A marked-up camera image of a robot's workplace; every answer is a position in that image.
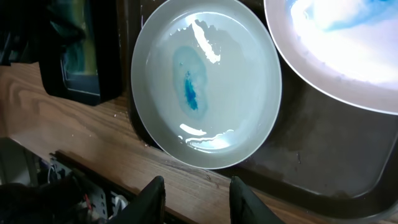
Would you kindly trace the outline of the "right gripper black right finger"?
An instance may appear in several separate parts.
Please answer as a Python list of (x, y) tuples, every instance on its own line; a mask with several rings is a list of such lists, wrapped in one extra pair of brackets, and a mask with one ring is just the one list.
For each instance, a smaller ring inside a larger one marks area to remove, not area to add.
[(284, 224), (238, 176), (231, 178), (229, 207), (232, 224)]

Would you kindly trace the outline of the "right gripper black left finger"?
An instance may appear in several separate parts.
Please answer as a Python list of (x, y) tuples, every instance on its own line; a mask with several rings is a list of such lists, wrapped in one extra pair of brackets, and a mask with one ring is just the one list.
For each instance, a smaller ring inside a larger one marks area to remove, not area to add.
[(156, 176), (139, 195), (108, 223), (110, 224), (160, 224), (164, 222), (164, 178)]

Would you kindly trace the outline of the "white plate blue stain front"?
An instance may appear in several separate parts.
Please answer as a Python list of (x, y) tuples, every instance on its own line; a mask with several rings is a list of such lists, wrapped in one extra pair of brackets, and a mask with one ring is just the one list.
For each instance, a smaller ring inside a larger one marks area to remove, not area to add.
[(202, 169), (242, 162), (266, 140), (282, 98), (277, 51), (239, 1), (166, 1), (146, 20), (131, 90), (151, 138)]

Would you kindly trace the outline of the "white plate blue stain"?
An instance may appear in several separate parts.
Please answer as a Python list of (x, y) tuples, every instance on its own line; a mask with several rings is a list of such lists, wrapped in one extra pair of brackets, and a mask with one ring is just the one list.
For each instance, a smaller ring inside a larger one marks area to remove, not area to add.
[(266, 140), (282, 98), (277, 51), (239, 1), (166, 1), (146, 20), (131, 90), (151, 138), (202, 169), (242, 162)]
[(346, 104), (397, 114), (397, 0), (265, 0), (264, 12), (300, 78)]

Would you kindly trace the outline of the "dark brown serving tray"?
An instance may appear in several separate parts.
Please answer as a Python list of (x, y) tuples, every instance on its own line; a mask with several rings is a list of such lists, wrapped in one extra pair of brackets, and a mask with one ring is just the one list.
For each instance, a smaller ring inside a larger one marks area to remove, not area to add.
[(222, 169), (180, 162), (151, 138), (131, 90), (134, 47), (149, 16), (166, 1), (121, 1), (131, 123), (151, 151), (168, 164), (238, 176), (256, 190), (330, 222), (367, 223), (397, 211), (397, 116), (336, 100), (300, 78), (272, 39), (264, 1), (240, 1), (259, 18), (277, 51), (282, 98), (272, 131), (247, 159)]

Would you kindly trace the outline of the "black water basin tray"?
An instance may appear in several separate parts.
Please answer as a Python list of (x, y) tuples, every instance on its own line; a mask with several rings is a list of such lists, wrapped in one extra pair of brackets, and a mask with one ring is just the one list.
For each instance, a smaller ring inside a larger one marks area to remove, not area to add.
[(123, 90), (116, 1), (45, 1), (39, 67), (45, 91), (90, 106)]

